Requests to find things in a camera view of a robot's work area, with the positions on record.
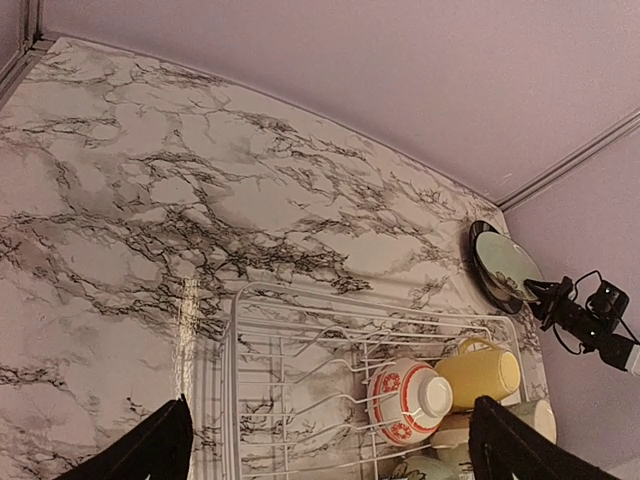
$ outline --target mug handle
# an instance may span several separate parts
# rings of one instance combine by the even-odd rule
[[[459,354],[462,355],[463,353],[467,353],[467,350],[469,349],[469,347],[475,343],[482,343],[483,345],[486,345],[489,348],[498,350],[498,347],[495,346],[493,343],[491,343],[489,340],[485,340],[484,338],[480,338],[480,337],[469,337],[469,338],[465,338],[460,344],[460,346],[458,347],[458,351],[460,352]]]

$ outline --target black cable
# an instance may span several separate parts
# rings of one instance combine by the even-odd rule
[[[576,298],[578,298],[578,284],[585,278],[589,278],[591,275],[594,275],[594,274],[598,275],[598,278],[600,279],[600,283],[602,283],[602,274],[600,274],[600,270],[591,270],[589,273],[585,273],[573,284],[573,291],[575,292],[575,296],[571,300],[575,300]]]
[[[636,336],[633,334],[633,332],[631,332],[631,329],[629,327],[627,327],[627,324],[624,323],[624,320],[622,320],[622,317],[618,317],[618,320],[620,320],[620,323],[622,324],[622,326],[624,327],[624,329],[627,331],[627,333],[629,335],[631,335],[631,338],[633,338],[633,341],[636,342],[636,345],[640,345],[640,342],[638,341],[638,339],[636,338]]]
[[[560,338],[560,334],[558,333],[558,330],[556,329],[556,324],[553,324],[553,333],[556,335],[556,338],[558,339],[558,342],[560,342],[560,345],[562,345],[564,347],[564,349],[569,352],[571,355],[580,355],[582,353],[582,346],[578,346],[578,351],[574,352],[573,350],[571,350],[566,343],[564,343],[564,340],[562,340],[562,338]]]

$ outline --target wire rack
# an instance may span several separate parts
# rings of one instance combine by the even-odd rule
[[[233,300],[220,349],[223,478],[387,478],[397,457],[429,445],[400,449],[376,433],[382,424],[370,424],[366,411],[371,375],[401,356],[433,364],[469,336],[509,348],[520,361],[507,317],[247,284]],[[522,387],[507,403],[520,400]]]

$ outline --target black plate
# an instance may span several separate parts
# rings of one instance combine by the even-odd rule
[[[491,224],[483,222],[482,220],[476,220],[469,228],[469,250],[476,273],[476,283],[487,296],[487,299],[500,310],[509,314],[518,313],[522,309],[522,300],[512,297],[496,285],[484,271],[476,255],[476,239],[482,232],[500,233]]]

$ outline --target white bowl with red pattern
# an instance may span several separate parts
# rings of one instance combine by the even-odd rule
[[[453,404],[451,385],[424,362],[398,358],[376,370],[367,387],[369,421],[396,447],[426,440]]]

